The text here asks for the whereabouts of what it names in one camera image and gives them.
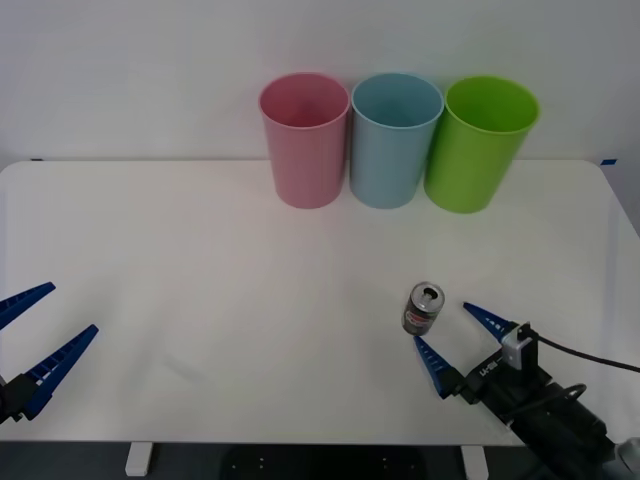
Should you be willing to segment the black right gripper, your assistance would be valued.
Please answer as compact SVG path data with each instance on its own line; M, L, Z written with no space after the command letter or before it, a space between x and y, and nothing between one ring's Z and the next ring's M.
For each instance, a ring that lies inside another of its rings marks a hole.
M464 302L463 308L498 342L518 327L516 322L469 302ZM497 350L463 377L421 337L414 336L413 340L441 399L461 394L469 404L482 403L502 423L510 423L512 427L543 428L552 424L552 417L544 406L515 413L550 395L552 376L544 369L535 367L532 373L522 374L510 367Z

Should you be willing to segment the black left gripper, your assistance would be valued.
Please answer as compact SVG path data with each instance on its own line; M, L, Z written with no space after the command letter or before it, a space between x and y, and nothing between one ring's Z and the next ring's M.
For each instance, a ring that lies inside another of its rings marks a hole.
M52 282L47 282L2 300L0 329L3 330L55 289ZM98 332L95 325L88 326L30 370L2 385L0 423L9 419L18 422L21 418L36 418Z

